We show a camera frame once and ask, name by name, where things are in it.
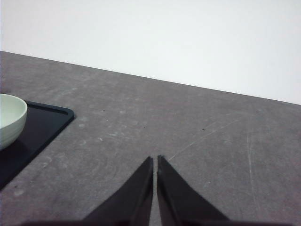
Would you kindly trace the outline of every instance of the wall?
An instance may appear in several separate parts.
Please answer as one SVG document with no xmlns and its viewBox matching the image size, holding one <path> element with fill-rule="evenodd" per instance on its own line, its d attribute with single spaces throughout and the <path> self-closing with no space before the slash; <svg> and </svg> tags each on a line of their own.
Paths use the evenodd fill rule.
<svg viewBox="0 0 301 226">
<path fill-rule="evenodd" d="M 2 0 L 1 50 L 301 104 L 300 0 Z"/>
</svg>

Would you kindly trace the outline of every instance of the table surface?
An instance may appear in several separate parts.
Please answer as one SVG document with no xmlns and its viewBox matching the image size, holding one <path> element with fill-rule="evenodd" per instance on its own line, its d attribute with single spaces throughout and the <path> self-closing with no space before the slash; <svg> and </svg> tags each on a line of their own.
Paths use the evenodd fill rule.
<svg viewBox="0 0 301 226">
<path fill-rule="evenodd" d="M 301 226 L 300 105 L 6 52 L 1 92 L 76 114 L 1 192 L 3 226 L 82 219 L 159 154 L 229 218 Z"/>
</svg>

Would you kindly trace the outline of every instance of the ceramic bowl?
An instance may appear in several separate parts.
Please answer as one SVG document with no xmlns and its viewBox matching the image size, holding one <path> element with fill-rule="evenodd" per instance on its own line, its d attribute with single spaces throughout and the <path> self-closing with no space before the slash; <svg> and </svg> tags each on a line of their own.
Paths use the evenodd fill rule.
<svg viewBox="0 0 301 226">
<path fill-rule="evenodd" d="M 20 98 L 0 94 L 0 150 L 12 144 L 21 134 L 27 115 L 27 104 Z"/>
</svg>

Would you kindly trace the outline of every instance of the dark tray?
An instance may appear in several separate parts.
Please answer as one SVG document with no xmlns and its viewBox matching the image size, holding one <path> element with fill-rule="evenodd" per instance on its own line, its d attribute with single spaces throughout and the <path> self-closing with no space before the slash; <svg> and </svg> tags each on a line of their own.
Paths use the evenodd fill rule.
<svg viewBox="0 0 301 226">
<path fill-rule="evenodd" d="M 21 135 L 0 151 L 0 190 L 74 119 L 68 108 L 26 103 L 27 119 Z"/>
</svg>

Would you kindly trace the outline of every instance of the gray countertop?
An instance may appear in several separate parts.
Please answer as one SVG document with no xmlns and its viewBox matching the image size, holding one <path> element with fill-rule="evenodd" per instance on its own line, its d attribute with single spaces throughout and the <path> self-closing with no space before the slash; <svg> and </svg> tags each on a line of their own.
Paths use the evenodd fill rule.
<svg viewBox="0 0 301 226">
<path fill-rule="evenodd" d="M 3 226 L 82 219 L 158 154 L 229 218 L 301 226 L 300 105 L 6 52 L 1 92 L 76 114 L 1 192 Z"/>
</svg>

